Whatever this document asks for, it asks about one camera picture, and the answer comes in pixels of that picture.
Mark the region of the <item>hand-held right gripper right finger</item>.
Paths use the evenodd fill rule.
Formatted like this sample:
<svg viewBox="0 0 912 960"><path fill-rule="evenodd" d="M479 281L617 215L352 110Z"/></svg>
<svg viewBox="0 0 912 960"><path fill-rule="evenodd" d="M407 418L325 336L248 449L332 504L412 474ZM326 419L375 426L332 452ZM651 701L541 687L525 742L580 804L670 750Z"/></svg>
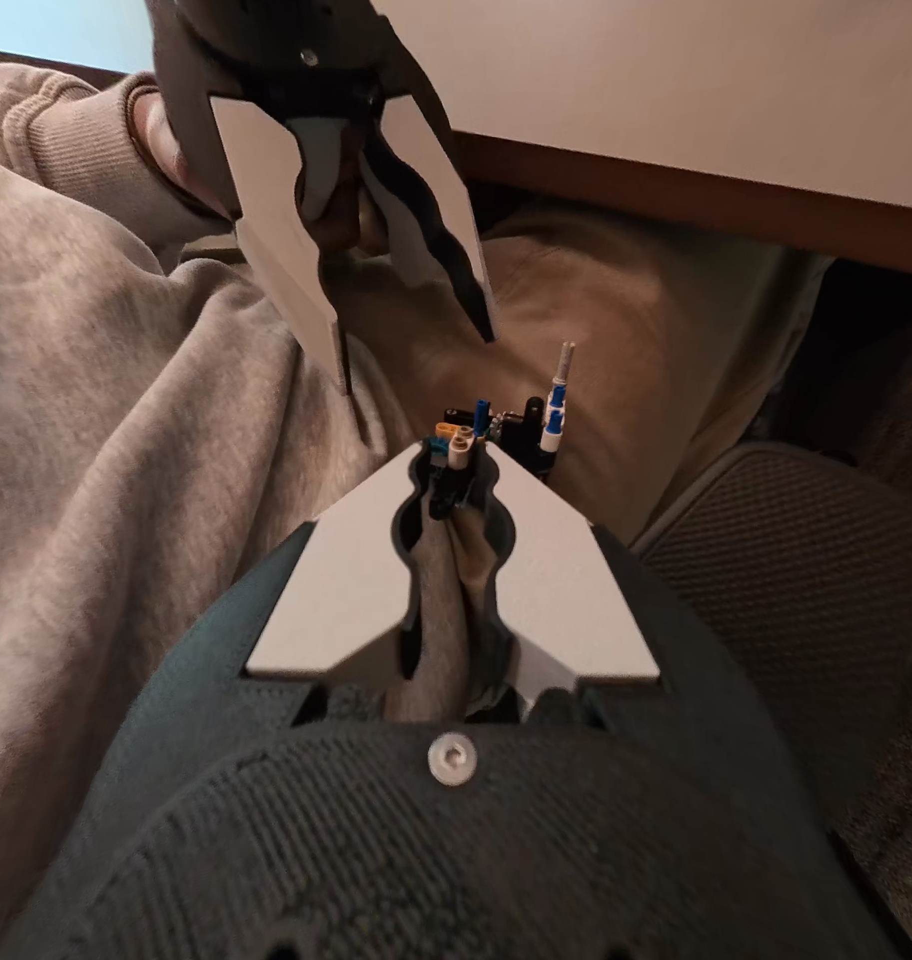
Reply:
<svg viewBox="0 0 912 960"><path fill-rule="evenodd" d="M506 684L527 717L548 690L653 685L660 670L589 520L497 446L480 453L497 562L487 614L509 636Z"/></svg>

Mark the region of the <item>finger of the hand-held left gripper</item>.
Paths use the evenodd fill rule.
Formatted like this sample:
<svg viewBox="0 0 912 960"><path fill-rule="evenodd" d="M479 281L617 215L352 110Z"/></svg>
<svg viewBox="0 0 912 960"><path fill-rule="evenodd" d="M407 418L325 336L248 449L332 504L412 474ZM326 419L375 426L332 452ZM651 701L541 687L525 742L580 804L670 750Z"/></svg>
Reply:
<svg viewBox="0 0 912 960"><path fill-rule="evenodd" d="M411 95L385 102L361 173L402 282L447 285L483 341L495 342L495 300L468 190Z"/></svg>
<svg viewBox="0 0 912 960"><path fill-rule="evenodd" d="M295 341L346 397L351 376L337 311L320 279L318 244L297 206L297 139L255 103L212 97L210 105L241 208L238 246Z"/></svg>

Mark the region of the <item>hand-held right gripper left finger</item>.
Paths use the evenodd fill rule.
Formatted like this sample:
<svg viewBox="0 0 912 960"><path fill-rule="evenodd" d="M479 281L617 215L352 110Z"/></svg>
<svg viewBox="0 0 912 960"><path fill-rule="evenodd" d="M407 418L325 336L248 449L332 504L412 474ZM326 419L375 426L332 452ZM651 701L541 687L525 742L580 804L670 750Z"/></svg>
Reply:
<svg viewBox="0 0 912 960"><path fill-rule="evenodd" d="M419 621L413 545L431 447L404 451L311 524L247 661L258 679L397 683Z"/></svg>

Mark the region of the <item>multicoloured lego gear assembly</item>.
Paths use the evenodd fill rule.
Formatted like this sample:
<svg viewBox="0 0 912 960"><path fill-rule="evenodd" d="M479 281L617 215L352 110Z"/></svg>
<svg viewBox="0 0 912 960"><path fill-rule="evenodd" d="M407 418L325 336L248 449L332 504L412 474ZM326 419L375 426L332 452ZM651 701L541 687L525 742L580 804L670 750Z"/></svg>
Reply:
<svg viewBox="0 0 912 960"><path fill-rule="evenodd" d="M521 412L494 413L479 399L473 411L448 409L429 438L431 451L428 513L447 520L470 498L478 450L501 450L539 481L546 483L555 466L566 419L568 380L576 344L562 344L558 366L545 398L531 396Z"/></svg>

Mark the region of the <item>person's left forearm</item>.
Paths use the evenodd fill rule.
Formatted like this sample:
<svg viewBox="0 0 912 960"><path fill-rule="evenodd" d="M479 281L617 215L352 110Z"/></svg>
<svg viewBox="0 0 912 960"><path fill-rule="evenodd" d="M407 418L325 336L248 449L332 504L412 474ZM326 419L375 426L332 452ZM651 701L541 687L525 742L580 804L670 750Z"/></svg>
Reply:
<svg viewBox="0 0 912 960"><path fill-rule="evenodd" d="M176 190L135 142L130 110L150 72L97 90L71 74L0 63L0 166L116 221L158 257L228 221Z"/></svg>

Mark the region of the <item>person's left hand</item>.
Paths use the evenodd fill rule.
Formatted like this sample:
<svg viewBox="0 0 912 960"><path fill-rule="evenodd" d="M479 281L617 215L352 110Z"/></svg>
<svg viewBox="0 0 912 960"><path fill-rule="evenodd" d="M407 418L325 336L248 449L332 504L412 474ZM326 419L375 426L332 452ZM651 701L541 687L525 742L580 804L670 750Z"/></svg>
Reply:
<svg viewBox="0 0 912 960"><path fill-rule="evenodd" d="M131 110L135 142L162 176L178 191L201 204L208 213L227 221L229 214L216 195L192 170L169 124L162 97L156 91L135 96ZM381 215L363 184L359 165L359 133L342 130L337 181L321 215L307 222L307 230L325 255L355 250L371 258L384 255L389 241Z"/></svg>

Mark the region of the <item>black office chair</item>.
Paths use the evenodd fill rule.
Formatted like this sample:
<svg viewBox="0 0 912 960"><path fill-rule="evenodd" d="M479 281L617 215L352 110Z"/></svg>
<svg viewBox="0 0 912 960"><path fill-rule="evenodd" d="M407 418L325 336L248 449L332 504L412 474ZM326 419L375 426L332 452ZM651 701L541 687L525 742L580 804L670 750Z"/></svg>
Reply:
<svg viewBox="0 0 912 960"><path fill-rule="evenodd" d="M912 693L912 499L827 457L748 444L630 548L726 643L843 822Z"/></svg>

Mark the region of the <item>person's grey sweatshirt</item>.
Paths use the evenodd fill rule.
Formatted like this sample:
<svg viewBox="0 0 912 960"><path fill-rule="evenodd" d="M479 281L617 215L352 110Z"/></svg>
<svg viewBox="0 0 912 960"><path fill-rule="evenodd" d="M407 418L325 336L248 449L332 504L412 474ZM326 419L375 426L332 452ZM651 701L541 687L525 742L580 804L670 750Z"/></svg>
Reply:
<svg viewBox="0 0 912 960"><path fill-rule="evenodd" d="M0 161L0 939L168 649L408 442L349 345L355 402L233 270Z"/></svg>

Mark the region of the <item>person's beige pants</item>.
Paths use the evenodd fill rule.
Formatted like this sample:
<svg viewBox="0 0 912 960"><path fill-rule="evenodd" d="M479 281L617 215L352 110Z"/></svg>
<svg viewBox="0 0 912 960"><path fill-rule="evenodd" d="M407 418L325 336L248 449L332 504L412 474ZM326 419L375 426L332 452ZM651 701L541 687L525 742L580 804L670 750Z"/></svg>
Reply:
<svg viewBox="0 0 912 960"><path fill-rule="evenodd" d="M575 343L554 490L631 544L721 454L781 380L834 259L537 202L484 242L498 340L448 289L408 289L384 257L336 262L343 329L422 436L447 407L545 396Z"/></svg>

